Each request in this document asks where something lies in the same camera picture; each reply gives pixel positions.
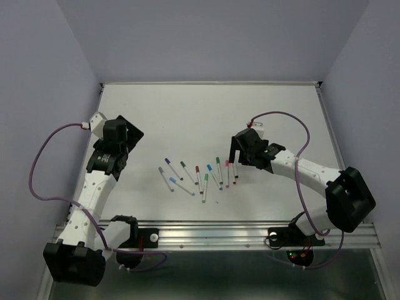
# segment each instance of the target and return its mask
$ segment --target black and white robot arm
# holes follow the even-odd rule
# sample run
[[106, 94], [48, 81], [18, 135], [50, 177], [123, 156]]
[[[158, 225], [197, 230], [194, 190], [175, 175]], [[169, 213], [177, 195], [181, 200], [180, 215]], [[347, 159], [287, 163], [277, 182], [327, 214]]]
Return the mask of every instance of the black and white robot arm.
[[108, 121], [97, 112], [89, 124], [83, 123], [82, 127], [90, 129], [99, 139], [86, 167], [77, 200], [79, 206], [74, 207], [57, 241], [46, 244], [43, 256], [55, 281], [96, 286], [103, 278], [111, 249], [135, 240], [138, 235], [136, 218], [115, 216], [102, 232], [106, 248], [95, 225], [98, 226], [108, 196], [126, 166], [128, 154], [144, 134], [122, 116]]
[[[319, 232], [338, 228], [351, 233], [373, 210], [375, 200], [358, 170], [348, 167], [342, 171], [297, 158], [284, 146], [263, 140], [263, 133], [262, 124], [254, 123], [233, 136], [229, 162], [234, 162], [235, 153], [239, 151], [239, 163], [295, 180], [295, 162], [298, 160], [299, 183], [326, 198], [325, 204], [309, 213]], [[280, 231], [277, 244], [299, 246], [315, 233], [302, 212], [287, 229]]]

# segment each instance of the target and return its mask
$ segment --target wall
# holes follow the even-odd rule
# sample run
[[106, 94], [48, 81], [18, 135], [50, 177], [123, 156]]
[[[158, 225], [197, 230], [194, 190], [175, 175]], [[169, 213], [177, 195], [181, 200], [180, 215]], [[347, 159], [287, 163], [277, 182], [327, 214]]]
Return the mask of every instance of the wall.
[[398, 289], [399, 11], [397, 0], [372, 0], [322, 85], [344, 161], [362, 172], [377, 202], [371, 219]]
[[[99, 84], [57, 3], [3, 0], [0, 9], [0, 298], [35, 299], [43, 247], [66, 215], [28, 191], [48, 134], [96, 109]], [[43, 195], [73, 195], [88, 133], [67, 129], [44, 151], [34, 180]]]
[[368, 0], [57, 0], [101, 82], [320, 81]]

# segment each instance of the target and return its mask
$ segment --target white table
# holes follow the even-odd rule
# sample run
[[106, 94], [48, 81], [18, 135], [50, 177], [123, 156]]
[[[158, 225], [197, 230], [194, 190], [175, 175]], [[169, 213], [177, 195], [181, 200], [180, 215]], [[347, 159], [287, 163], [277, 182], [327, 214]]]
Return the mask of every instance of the white table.
[[[210, 178], [207, 202], [184, 173], [183, 160], [202, 177], [216, 156], [228, 158], [231, 136], [246, 127], [255, 115], [286, 111], [302, 119], [311, 132], [303, 157], [338, 168], [333, 144], [314, 86], [261, 84], [107, 84], [99, 111], [108, 119], [122, 114], [144, 132], [129, 155], [127, 166], [111, 192], [102, 219], [117, 214], [139, 220], [162, 221], [288, 221], [302, 211], [295, 183], [284, 177], [237, 165], [236, 186], [219, 191]], [[281, 115], [259, 119], [266, 128], [264, 139], [297, 153], [306, 133], [295, 120]], [[93, 152], [92, 136], [77, 187], [83, 184], [86, 163]], [[179, 188], [169, 192], [158, 167], [173, 173], [169, 158], [185, 177], [183, 183], [196, 192], [192, 197]], [[309, 209], [325, 203], [316, 192], [303, 187]]]

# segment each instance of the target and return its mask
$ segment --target marker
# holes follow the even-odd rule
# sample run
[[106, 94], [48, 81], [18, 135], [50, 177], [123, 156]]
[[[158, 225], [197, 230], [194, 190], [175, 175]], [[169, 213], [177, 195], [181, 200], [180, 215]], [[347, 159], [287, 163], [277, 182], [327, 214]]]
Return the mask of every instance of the marker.
[[219, 184], [224, 184], [223, 173], [221, 171], [221, 164], [219, 163], [219, 157], [217, 157], [217, 169], [218, 169]]
[[219, 188], [220, 191], [223, 190], [223, 187], [219, 184], [217, 177], [215, 177], [214, 171], [212, 169], [212, 167], [208, 164], [207, 165], [208, 171], [210, 171], [212, 178], [214, 178], [215, 183], [217, 184], [217, 187]]
[[180, 179], [183, 180], [183, 177], [181, 175], [179, 175], [178, 171], [174, 168], [173, 164], [171, 164], [171, 162], [169, 161], [168, 158], [165, 159], [165, 161], [167, 162], [168, 166], [171, 168], [171, 170], [175, 173], [175, 175]]
[[236, 169], [236, 162], [233, 162], [233, 175], [235, 178], [239, 178], [238, 170]]
[[206, 203], [206, 198], [207, 198], [207, 187], [208, 187], [208, 174], [205, 175], [204, 177], [204, 193], [201, 198], [201, 202]]
[[181, 166], [182, 166], [183, 169], [186, 171], [186, 174], [190, 177], [190, 179], [192, 179], [193, 183], [194, 183], [194, 184], [199, 184], [199, 183], [195, 180], [195, 178], [194, 178], [194, 176], [192, 175], [192, 173], [190, 173], [188, 167], [185, 165], [185, 163], [184, 163], [183, 161], [181, 161]]
[[203, 194], [203, 184], [201, 183], [201, 177], [200, 177], [200, 169], [199, 166], [196, 166], [196, 176], [197, 176], [197, 181], [198, 181], [198, 186], [199, 186], [199, 193]]
[[226, 169], [226, 185], [225, 188], [229, 187], [229, 161], [225, 161], [225, 169]]
[[165, 181], [165, 183], [167, 184], [169, 190], [170, 190], [171, 192], [173, 192], [173, 191], [174, 191], [174, 188], [173, 188], [173, 186], [171, 185], [171, 183], [167, 180], [167, 177], [165, 177], [164, 170], [162, 169], [162, 167], [159, 167], [158, 170], [160, 171], [162, 178], [164, 178], [164, 181]]
[[177, 186], [179, 186], [181, 189], [183, 189], [185, 192], [187, 192], [188, 194], [194, 196], [195, 193], [190, 191], [189, 189], [187, 189], [186, 187], [184, 187], [182, 184], [180, 184], [179, 182], [176, 181], [175, 178], [170, 177], [169, 180], [171, 180], [174, 184], [176, 184]]
[[[231, 169], [233, 170], [233, 174], [235, 173], [235, 169], [233, 168], [234, 164], [230, 163], [229, 166], [231, 167]], [[233, 176], [233, 184], [236, 184], [236, 179], [235, 176]]]

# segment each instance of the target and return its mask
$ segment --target metal frame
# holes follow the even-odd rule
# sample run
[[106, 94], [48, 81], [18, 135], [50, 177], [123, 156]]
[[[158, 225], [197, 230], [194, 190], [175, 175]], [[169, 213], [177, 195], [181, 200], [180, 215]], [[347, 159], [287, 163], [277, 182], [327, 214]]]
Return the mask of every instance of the metal frame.
[[[329, 115], [326, 111], [323, 95], [317, 82], [121, 82], [108, 84], [231, 84], [231, 85], [298, 85], [315, 86], [321, 105], [322, 113], [326, 120], [327, 129], [334, 147], [339, 167], [344, 168], [338, 142], [331, 126]], [[101, 227], [107, 227], [109, 220], [101, 220]], [[141, 228], [158, 228], [159, 247], [157, 249], [145, 249], [145, 251], [270, 251], [264, 240], [268, 235], [268, 229], [278, 226], [287, 226], [287, 221], [247, 221], [247, 222], [185, 222], [185, 221], [139, 221]], [[58, 226], [54, 232], [56, 238], [64, 226]], [[325, 237], [326, 245], [318, 249], [337, 249], [341, 239], [338, 229], [331, 231]], [[374, 260], [382, 289], [387, 299], [394, 299], [394, 287], [384, 262], [381, 244], [373, 224], [361, 224], [353, 233], [345, 234], [344, 249], [370, 249]], [[53, 279], [46, 267], [42, 284], [37, 299], [49, 299]]]

